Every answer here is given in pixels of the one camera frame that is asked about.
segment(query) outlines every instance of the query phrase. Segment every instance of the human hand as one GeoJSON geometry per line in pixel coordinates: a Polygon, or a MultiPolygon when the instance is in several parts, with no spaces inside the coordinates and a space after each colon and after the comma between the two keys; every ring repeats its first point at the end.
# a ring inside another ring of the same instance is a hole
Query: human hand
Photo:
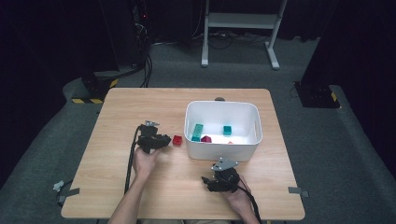
{"type": "Polygon", "coordinates": [[[161,149],[156,149],[151,154],[147,154],[141,147],[134,151],[134,171],[136,177],[148,178],[156,165],[156,159],[160,154],[161,149]]]}
{"type": "MultiPolygon", "coordinates": [[[[250,193],[251,190],[248,187],[245,178],[241,175],[239,177],[241,180],[238,182],[238,186],[242,189],[247,190],[250,193]]],[[[221,192],[220,194],[227,200],[231,208],[235,211],[236,214],[238,214],[242,218],[245,223],[259,223],[256,216],[254,215],[251,200],[244,191],[238,189],[234,193],[232,193],[231,191],[226,191],[221,192]]]]}

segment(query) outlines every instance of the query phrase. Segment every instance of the metal stand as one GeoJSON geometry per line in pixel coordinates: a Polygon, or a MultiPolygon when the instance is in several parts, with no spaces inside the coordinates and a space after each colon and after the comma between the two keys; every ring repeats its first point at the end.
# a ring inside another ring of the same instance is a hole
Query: metal stand
{"type": "Polygon", "coordinates": [[[275,15],[261,14],[239,14],[239,13],[209,13],[209,0],[206,0],[205,9],[205,29],[204,44],[202,48],[202,67],[209,65],[208,44],[209,27],[232,27],[232,28],[253,28],[253,29],[272,29],[271,39],[265,42],[265,48],[271,61],[273,69],[279,69],[279,63],[274,52],[276,35],[282,22],[283,12],[285,11],[288,0],[281,0],[280,9],[275,15]]]}

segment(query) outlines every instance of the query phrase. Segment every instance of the wooden table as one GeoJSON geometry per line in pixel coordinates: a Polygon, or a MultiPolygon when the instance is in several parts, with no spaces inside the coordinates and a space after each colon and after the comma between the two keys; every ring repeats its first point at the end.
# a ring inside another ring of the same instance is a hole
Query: wooden table
{"type": "Polygon", "coordinates": [[[183,136],[180,147],[172,143],[157,159],[157,167],[142,196],[139,218],[239,219],[219,193],[210,192],[201,176],[211,177],[213,161],[189,158],[184,139],[184,118],[191,101],[248,102],[258,107],[262,142],[252,159],[235,167],[252,190],[263,220],[300,220],[304,208],[288,151],[268,90],[258,89],[124,89],[109,91],[92,131],[68,197],[63,217],[109,218],[119,203],[125,184],[130,147],[136,127],[151,120],[158,133],[183,136]]]}

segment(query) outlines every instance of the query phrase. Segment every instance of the dark background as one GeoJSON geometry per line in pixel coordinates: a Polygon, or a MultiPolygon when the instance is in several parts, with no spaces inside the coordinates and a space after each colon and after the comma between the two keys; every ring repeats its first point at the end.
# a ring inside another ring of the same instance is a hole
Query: dark background
{"type": "MultiPolygon", "coordinates": [[[[106,1],[90,1],[90,11],[99,13],[106,1]]],[[[197,25],[203,29],[201,2],[186,0],[148,3],[152,34],[189,44],[197,25]]],[[[212,1],[212,8],[223,12],[276,12],[276,0],[212,1]]],[[[303,41],[321,36],[318,48],[304,76],[305,81],[340,85],[361,126],[378,154],[395,174],[393,134],[396,103],[395,84],[395,3],[384,1],[300,0],[289,1],[278,37],[303,41]]],[[[86,26],[86,34],[102,38],[82,43],[80,32],[70,29],[70,20],[87,20],[84,10],[73,14],[73,6],[63,1],[2,1],[0,5],[0,162],[3,186],[14,166],[38,132],[64,105],[63,86],[94,72],[93,64],[113,69],[115,56],[103,27],[86,26]],[[89,55],[102,55],[93,59],[89,55]]],[[[105,18],[98,16],[93,24],[105,18]]]]}

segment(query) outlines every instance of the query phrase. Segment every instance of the person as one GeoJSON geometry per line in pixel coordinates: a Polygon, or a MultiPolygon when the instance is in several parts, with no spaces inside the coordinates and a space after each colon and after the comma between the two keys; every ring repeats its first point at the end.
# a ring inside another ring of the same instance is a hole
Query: person
{"type": "MultiPolygon", "coordinates": [[[[134,181],[132,182],[131,187],[129,187],[125,195],[122,197],[108,223],[136,223],[143,190],[149,180],[150,174],[155,169],[155,161],[160,153],[161,149],[156,149],[151,154],[145,153],[140,147],[135,150],[133,160],[133,167],[135,171],[134,181]]],[[[250,188],[248,187],[244,177],[241,175],[240,177],[243,182],[239,181],[238,185],[250,192],[250,188]]],[[[251,201],[244,191],[238,189],[234,193],[228,191],[221,192],[220,194],[230,204],[235,213],[241,217],[244,223],[259,223],[251,207],[251,201]]]]}

